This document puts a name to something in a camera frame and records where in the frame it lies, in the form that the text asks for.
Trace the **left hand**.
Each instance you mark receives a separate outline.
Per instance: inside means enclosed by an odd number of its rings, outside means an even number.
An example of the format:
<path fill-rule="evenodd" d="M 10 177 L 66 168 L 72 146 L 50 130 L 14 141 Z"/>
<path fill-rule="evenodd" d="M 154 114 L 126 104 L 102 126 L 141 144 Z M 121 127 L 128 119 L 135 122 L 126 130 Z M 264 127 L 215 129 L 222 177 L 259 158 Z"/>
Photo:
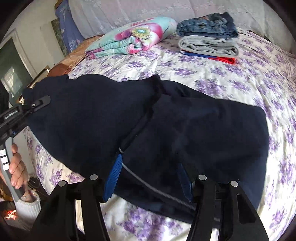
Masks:
<path fill-rule="evenodd" d="M 13 157 L 11 159 L 11 163 L 9 166 L 9 172 L 11 174 L 11 185 L 15 187 L 15 189 L 24 188 L 25 193 L 22 199 L 29 199 L 29 191 L 28 191 L 28 181 L 29 176 L 27 172 L 27 168 L 22 161 L 21 155 L 18 153 L 18 146 L 16 144 L 12 144 L 11 150 L 13 153 Z"/>

